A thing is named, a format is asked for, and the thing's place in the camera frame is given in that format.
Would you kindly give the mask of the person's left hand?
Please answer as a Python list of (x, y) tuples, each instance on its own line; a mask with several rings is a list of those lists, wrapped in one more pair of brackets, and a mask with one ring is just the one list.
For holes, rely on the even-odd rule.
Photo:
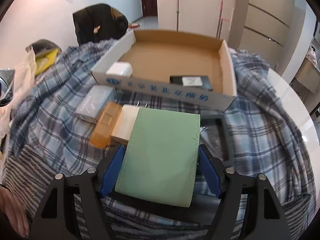
[(11, 227), (23, 238), (29, 236), (29, 222), (21, 202), (1, 185), (1, 211), (7, 216)]

